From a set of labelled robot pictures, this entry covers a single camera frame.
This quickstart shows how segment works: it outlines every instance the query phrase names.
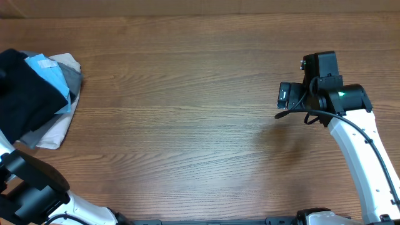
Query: clothing tag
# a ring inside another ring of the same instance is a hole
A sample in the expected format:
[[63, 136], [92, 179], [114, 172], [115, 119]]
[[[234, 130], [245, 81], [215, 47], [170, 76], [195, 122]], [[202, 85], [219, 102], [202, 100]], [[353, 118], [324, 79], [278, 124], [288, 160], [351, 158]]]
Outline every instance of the clothing tag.
[[42, 68], [49, 68], [49, 67], [56, 67], [57, 63], [49, 60], [49, 59], [45, 59], [45, 60], [40, 60], [37, 62], [39, 64], [40, 67]]

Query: light blue fabric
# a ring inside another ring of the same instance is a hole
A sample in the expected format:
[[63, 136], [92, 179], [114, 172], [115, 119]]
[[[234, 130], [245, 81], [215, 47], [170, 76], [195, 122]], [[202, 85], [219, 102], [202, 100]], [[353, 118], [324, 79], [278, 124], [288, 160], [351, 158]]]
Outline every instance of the light blue fabric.
[[27, 57], [26, 63], [44, 80], [53, 85], [64, 97], [67, 99], [68, 104], [61, 108], [56, 114], [70, 113], [71, 112], [71, 97], [69, 95], [69, 88], [64, 78], [63, 72], [56, 61], [51, 61], [51, 67], [43, 67], [40, 61], [50, 60], [43, 54], [37, 56]]

